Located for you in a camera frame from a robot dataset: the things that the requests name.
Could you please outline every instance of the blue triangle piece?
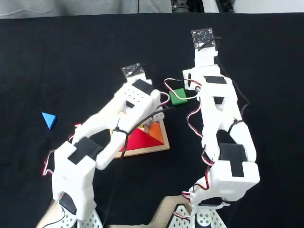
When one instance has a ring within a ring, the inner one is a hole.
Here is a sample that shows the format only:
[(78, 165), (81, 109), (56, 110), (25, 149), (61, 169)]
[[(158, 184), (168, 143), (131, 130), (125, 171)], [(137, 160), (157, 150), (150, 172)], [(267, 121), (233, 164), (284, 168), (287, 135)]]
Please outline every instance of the blue triangle piece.
[(47, 127), (51, 130), (57, 117), (55, 115), (44, 113), (44, 112), (42, 113), (42, 115), (43, 115), (44, 120), (47, 123)]

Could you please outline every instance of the red triangle piece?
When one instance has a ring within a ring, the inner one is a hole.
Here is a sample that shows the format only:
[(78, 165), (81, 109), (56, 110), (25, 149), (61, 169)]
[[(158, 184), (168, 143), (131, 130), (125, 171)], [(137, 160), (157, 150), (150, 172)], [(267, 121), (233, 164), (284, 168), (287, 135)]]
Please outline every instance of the red triangle piece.
[(163, 143), (154, 139), (146, 132), (136, 129), (129, 137), (127, 151), (161, 145), (163, 145)]

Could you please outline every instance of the gray curtain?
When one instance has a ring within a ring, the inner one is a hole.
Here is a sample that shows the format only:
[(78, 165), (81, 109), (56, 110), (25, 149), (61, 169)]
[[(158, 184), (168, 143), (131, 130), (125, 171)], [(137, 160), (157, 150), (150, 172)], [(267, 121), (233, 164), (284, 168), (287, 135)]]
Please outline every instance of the gray curtain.
[[(140, 13), (171, 13), (170, 0), (139, 0)], [(0, 18), (137, 13), (137, 0), (0, 0)]]

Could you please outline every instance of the wooden base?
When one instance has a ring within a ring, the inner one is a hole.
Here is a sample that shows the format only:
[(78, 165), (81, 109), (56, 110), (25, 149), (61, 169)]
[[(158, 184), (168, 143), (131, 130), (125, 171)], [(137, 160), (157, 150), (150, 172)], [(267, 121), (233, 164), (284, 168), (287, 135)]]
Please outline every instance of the wooden base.
[[(144, 153), (151, 153), (151, 152), (164, 151), (164, 150), (170, 149), (168, 136), (167, 136), (167, 132), (166, 132), (166, 128), (165, 128), (165, 125), (163, 123), (163, 120), (159, 121), (159, 124), (160, 124), (160, 127), (161, 127), (161, 132), (162, 132), (163, 141), (164, 141), (163, 145), (126, 151), (124, 156), (125, 157), (134, 156), (134, 155), (139, 155), (139, 154), (144, 154)], [(122, 154), (122, 152), (118, 152), (115, 155), (115, 158), (120, 158), (121, 154)]]
[[(148, 225), (109, 225), (109, 228), (166, 228), (177, 204), (184, 204), (187, 211), (191, 211), (189, 202), (182, 196), (167, 196), (161, 201)], [(53, 202), (36, 227), (42, 228), (48, 223), (57, 221), (60, 216), (62, 216), (62, 210), (57, 203)]]

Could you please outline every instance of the wooden board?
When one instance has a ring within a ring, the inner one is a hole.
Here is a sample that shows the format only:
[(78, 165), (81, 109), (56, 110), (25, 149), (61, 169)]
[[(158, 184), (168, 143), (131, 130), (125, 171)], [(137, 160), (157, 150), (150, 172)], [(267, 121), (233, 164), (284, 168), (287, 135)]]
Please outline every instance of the wooden board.
[[(163, 141), (164, 141), (163, 145), (126, 151), (124, 156), (125, 157), (134, 156), (134, 155), (139, 155), (139, 154), (144, 154), (144, 153), (151, 153), (151, 152), (164, 151), (164, 150), (170, 149), (169, 140), (168, 140), (168, 136), (167, 136), (167, 132), (166, 132), (165, 124), (163, 123), (163, 120), (159, 121), (159, 124), (161, 127), (161, 132), (162, 132)], [(115, 155), (115, 158), (120, 158), (121, 154), (122, 154), (122, 152), (118, 152)]]

